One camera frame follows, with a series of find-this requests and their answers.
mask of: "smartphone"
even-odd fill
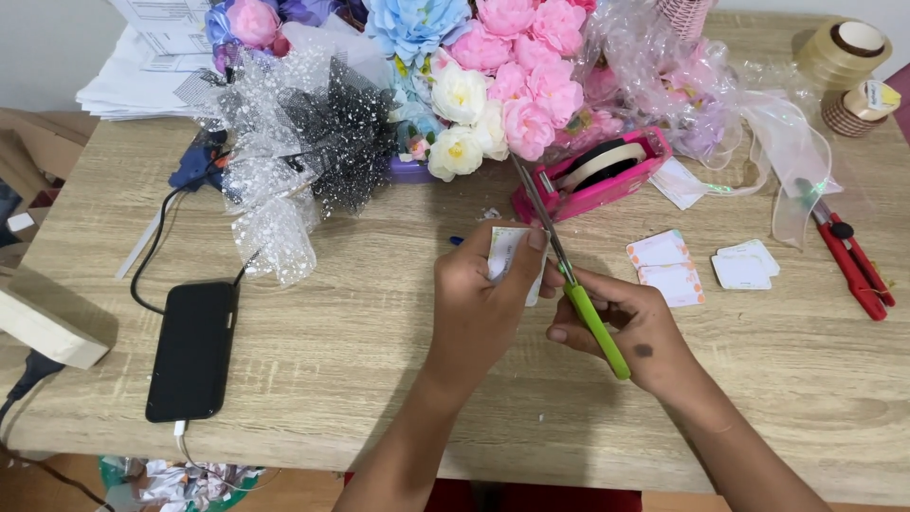
[[[237,297],[229,282],[181,284],[167,294],[148,387],[148,421],[205,419],[221,409]]]

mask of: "pink tape dispenser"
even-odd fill
[[[635,192],[670,156],[672,150],[660,129],[648,127],[553,166],[538,166],[530,173],[531,182],[553,222],[559,222]],[[524,185],[511,199],[522,222],[537,220]]]

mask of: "person's right hand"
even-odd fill
[[[696,391],[694,386],[702,387],[705,378],[710,382],[689,350],[660,291],[578,267],[572,267],[572,271],[591,296],[601,319],[619,329],[612,338],[632,370],[632,381],[641,389],[669,405],[679,406],[681,400]],[[557,272],[545,272],[544,277],[552,287],[564,283]],[[547,338],[606,359],[567,296],[557,305]]]

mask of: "hand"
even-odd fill
[[[591,296],[601,319],[619,329],[612,338],[632,370],[632,381],[641,389],[670,405],[680,406],[681,401],[691,399],[696,391],[694,386],[701,389],[707,384],[705,377],[710,382],[656,288],[578,267],[572,270]],[[544,273],[544,279],[553,287],[565,282],[561,275],[554,278],[549,271]],[[560,299],[547,338],[606,359],[594,335],[575,313],[569,297]]]
[[[528,231],[499,285],[487,279],[494,226],[484,221],[454,251],[436,260],[433,340],[421,376],[461,406],[515,340],[524,303],[538,274],[547,238]]]

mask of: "fingernail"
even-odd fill
[[[531,233],[528,234],[528,245],[538,251],[543,251],[543,248],[547,245],[547,235],[543,230],[531,230]]]
[[[568,337],[569,335],[562,329],[550,329],[547,332],[547,339],[549,339],[551,342],[565,343],[566,338]]]

